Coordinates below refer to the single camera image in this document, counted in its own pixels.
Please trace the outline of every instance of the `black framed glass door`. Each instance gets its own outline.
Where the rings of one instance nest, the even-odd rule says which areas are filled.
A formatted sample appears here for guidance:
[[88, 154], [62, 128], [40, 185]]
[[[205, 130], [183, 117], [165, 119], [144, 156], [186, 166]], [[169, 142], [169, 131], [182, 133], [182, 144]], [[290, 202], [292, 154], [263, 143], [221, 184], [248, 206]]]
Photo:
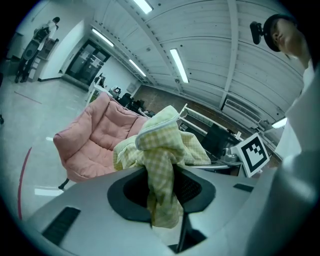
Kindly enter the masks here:
[[98, 71], [110, 55], [91, 40], [88, 40], [78, 51], [66, 73], [90, 86]]

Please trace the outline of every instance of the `white corrugated ceiling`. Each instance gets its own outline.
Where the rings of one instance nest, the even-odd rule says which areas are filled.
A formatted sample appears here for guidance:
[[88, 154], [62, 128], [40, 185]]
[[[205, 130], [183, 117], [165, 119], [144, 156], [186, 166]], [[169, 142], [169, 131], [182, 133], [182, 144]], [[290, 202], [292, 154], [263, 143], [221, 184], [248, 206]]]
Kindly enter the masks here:
[[[274, 0], [148, 0], [145, 14], [133, 0], [83, 0], [95, 9], [92, 25], [135, 61], [148, 84], [213, 109], [233, 97], [262, 120], [278, 120], [303, 87], [295, 59], [252, 41], [250, 23], [286, 10]], [[177, 48], [189, 83], [169, 52]]]

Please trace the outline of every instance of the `wall-mounted air conditioner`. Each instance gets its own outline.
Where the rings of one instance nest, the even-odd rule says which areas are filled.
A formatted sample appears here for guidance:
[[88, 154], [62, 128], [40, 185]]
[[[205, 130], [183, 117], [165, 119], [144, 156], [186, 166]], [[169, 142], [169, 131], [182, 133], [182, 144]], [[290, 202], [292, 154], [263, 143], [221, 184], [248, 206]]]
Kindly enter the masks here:
[[226, 99], [222, 112], [247, 128], [257, 128], [261, 121], [261, 118], [250, 109], [229, 98]]

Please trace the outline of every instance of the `green checkered cloth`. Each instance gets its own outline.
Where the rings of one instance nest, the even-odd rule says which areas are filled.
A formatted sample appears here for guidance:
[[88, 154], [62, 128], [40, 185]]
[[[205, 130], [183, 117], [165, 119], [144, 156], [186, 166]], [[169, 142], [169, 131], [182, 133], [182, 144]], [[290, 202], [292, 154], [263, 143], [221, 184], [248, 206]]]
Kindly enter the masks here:
[[145, 166], [150, 193], [147, 208], [152, 225], [173, 228], [183, 214], [174, 189], [173, 164], [210, 165], [211, 161], [196, 136], [180, 131], [179, 113], [167, 106], [149, 119], [138, 135], [115, 146], [113, 165], [120, 171]]

